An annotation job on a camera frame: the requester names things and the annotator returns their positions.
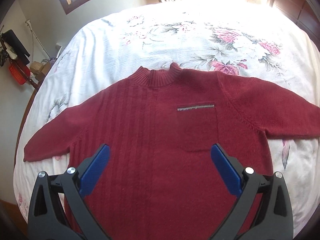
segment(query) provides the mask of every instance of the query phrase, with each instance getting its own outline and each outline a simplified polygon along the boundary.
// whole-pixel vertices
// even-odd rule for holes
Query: silver screw
[[[67,173],[69,173],[69,174],[73,174],[75,172],[76,172],[76,168],[74,168],[74,167],[70,167],[69,169],[67,169]]]
[[[282,173],[279,171],[276,171],[276,177],[281,179],[282,178]]]
[[[45,176],[45,172],[44,171],[39,172],[39,174],[38,174],[39,178],[43,178],[44,176]]]
[[[248,173],[248,174],[253,174],[254,173],[254,169],[251,168],[251,167],[246,167],[245,168],[245,172]]]

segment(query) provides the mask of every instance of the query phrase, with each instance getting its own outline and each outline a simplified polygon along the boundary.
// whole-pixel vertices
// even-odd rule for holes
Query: red sweater
[[[204,105],[211,107],[180,109]],[[235,201],[211,145],[270,175],[267,138],[319,136],[320,108],[289,90],[172,64],[169,71],[140,67],[67,108],[31,138],[24,160],[70,152],[69,166],[77,167],[105,143],[111,159],[85,200],[114,240],[206,240]]]

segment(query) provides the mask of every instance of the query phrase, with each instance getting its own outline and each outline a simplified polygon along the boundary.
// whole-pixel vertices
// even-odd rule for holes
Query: sweater collar
[[[177,63],[171,63],[169,70],[149,70],[141,66],[130,78],[142,86],[163,87],[174,82],[181,71]]]

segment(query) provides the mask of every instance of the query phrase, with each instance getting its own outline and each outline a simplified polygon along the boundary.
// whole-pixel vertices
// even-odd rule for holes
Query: bed
[[[36,176],[63,173],[69,156],[23,162],[28,140],[65,108],[78,105],[141,65],[257,77],[320,106],[320,53],[308,35],[269,7],[234,0],[203,5],[167,2],[124,10],[83,27],[45,78],[22,129],[14,192],[27,221]],[[268,140],[274,171],[283,173],[294,235],[320,201],[319,139]]]

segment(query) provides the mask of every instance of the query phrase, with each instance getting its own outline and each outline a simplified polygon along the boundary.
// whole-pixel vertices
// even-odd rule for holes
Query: sweater sleeve
[[[103,91],[78,106],[65,109],[45,124],[24,147],[23,160],[35,162],[67,154],[72,143],[95,117],[102,97]]]
[[[221,88],[235,109],[268,138],[320,137],[320,108],[274,83],[219,73]]]

